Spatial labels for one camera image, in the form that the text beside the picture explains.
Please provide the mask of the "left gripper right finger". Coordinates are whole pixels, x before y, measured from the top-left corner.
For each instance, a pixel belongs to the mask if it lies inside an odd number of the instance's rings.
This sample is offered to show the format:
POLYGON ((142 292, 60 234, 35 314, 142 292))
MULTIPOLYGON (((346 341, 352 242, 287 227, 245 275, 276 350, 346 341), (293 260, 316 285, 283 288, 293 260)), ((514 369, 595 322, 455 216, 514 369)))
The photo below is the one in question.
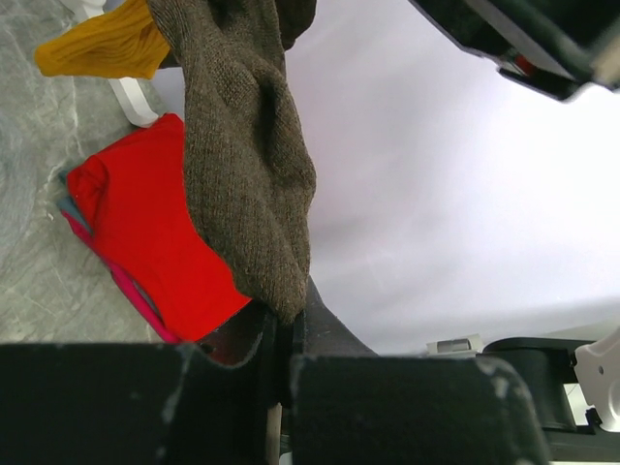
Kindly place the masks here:
POLYGON ((378 356, 310 286, 291 359, 295 464, 546 464, 531 394, 488 356, 378 356))

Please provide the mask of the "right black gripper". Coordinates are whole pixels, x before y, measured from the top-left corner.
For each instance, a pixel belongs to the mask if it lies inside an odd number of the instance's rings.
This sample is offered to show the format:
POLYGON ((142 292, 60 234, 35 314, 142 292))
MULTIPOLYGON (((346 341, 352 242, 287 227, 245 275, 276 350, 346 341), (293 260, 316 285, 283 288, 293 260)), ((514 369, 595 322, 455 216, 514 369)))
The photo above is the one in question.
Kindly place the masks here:
POLYGON ((461 50, 557 101, 588 84, 619 90, 617 1, 429 0, 411 3, 461 50))

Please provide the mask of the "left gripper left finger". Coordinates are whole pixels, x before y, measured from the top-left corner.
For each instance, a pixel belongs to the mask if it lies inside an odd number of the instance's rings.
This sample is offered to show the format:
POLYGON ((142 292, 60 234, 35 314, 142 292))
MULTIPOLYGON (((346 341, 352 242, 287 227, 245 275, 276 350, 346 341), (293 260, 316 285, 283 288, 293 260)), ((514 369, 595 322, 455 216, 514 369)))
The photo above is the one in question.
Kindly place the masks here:
POLYGON ((5 464, 262 464, 274 317, 201 343, 1 348, 5 464))

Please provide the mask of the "brown knit sock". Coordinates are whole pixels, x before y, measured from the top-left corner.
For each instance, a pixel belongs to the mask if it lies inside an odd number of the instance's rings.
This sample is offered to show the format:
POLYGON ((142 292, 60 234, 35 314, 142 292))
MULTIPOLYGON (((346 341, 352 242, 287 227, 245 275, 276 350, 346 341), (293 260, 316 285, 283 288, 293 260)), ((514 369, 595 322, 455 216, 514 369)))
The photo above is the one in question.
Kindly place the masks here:
POLYGON ((183 185, 201 239, 237 289, 284 324, 301 312, 316 191, 285 53, 312 1, 152 1, 185 82, 183 185))

